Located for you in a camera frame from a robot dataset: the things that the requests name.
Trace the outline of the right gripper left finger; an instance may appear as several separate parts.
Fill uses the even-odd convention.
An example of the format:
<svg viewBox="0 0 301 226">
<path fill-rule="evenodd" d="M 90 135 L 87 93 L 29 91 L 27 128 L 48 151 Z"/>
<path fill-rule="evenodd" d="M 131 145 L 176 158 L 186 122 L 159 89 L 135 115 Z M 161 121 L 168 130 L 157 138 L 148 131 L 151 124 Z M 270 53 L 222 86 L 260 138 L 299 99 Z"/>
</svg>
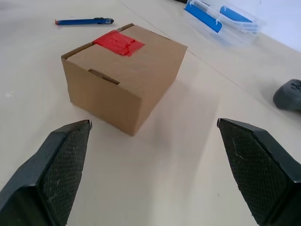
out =
<svg viewBox="0 0 301 226">
<path fill-rule="evenodd" d="M 0 191 L 0 226 L 66 226 L 81 182 L 92 123 L 52 131 Z"/>
</svg>

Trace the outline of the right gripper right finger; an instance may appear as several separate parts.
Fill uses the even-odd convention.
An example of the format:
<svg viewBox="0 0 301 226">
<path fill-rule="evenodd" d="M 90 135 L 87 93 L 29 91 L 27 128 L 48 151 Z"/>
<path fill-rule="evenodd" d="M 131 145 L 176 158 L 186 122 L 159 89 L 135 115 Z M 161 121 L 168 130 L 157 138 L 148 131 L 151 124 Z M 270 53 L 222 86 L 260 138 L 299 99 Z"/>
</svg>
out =
<svg viewBox="0 0 301 226">
<path fill-rule="evenodd" d="M 219 118 L 230 168 L 259 226 L 301 226 L 301 164 L 264 129 Z"/>
</svg>

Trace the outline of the brown cardboard box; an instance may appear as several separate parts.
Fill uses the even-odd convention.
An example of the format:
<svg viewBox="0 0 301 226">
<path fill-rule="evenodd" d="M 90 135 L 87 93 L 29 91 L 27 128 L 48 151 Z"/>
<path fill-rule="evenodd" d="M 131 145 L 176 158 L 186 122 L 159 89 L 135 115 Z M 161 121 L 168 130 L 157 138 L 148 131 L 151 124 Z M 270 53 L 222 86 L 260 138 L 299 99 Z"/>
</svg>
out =
<svg viewBox="0 0 301 226">
<path fill-rule="evenodd" d="M 90 42 L 61 60 L 71 103 L 133 136 L 173 84 L 187 47 L 135 24 L 116 31 L 145 45 L 121 56 Z"/>
</svg>

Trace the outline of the red adhesive tape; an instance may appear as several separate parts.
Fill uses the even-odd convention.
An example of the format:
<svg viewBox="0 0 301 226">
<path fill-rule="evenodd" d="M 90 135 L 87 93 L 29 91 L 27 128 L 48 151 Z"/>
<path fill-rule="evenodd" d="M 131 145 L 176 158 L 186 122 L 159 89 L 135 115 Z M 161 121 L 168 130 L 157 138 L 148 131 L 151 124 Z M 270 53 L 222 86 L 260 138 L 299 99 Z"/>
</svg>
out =
<svg viewBox="0 0 301 226">
<path fill-rule="evenodd" d="M 110 31 L 109 33 L 97 38 L 93 41 L 93 43 L 102 46 L 115 54 L 127 57 L 130 57 L 145 45 L 144 43 L 123 35 L 116 30 Z"/>
</svg>

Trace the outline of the blue-handled metal tool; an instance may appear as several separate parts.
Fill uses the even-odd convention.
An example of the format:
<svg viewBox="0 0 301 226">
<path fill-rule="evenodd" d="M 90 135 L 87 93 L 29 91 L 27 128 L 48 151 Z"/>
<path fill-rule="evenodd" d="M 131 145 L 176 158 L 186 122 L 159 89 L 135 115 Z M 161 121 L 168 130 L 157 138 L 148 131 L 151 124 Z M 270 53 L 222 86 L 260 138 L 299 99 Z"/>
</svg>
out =
<svg viewBox="0 0 301 226">
<path fill-rule="evenodd" d="M 114 19 L 96 17 L 92 19 L 55 20 L 55 25 L 88 25 L 88 24 L 113 24 Z"/>
</svg>

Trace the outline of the grey handheld remote controller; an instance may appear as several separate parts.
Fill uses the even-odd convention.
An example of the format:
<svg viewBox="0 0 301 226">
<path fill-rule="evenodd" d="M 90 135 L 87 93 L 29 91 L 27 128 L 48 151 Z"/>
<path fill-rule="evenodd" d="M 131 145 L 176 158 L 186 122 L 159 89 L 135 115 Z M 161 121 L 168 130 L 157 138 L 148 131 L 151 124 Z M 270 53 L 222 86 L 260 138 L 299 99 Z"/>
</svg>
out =
<svg viewBox="0 0 301 226">
<path fill-rule="evenodd" d="M 286 111 L 301 111 L 301 80 L 292 79 L 274 94 L 275 106 Z"/>
</svg>

